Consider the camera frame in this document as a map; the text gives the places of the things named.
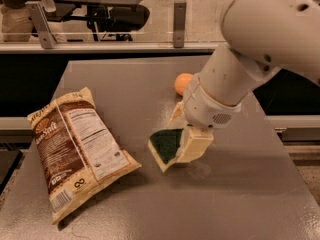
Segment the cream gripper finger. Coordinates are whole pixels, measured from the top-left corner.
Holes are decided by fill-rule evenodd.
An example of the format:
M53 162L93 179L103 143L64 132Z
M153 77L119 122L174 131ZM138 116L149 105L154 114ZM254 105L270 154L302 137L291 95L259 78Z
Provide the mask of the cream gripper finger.
M169 122L167 124L167 127L169 129L178 129L178 128L183 128L185 125L186 119L183 111L183 102L180 101L176 104Z
M182 132L178 163L189 163L199 159L214 140L211 129L187 126Z

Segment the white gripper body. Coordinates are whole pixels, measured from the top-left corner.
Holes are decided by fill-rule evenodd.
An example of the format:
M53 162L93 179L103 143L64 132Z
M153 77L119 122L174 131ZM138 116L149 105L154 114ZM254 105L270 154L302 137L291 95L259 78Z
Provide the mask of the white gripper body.
M183 111L189 125L207 129L226 128L241 112L242 104L226 106L210 97L196 73L183 93Z

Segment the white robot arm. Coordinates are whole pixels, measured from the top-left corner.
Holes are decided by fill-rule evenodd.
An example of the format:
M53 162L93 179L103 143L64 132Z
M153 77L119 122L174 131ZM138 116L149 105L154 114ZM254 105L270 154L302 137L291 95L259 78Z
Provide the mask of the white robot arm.
M225 43L193 75L158 152L171 165L200 158L213 131L227 127L242 100L282 68L315 82L320 75L320 6L314 0L226 0L219 25Z

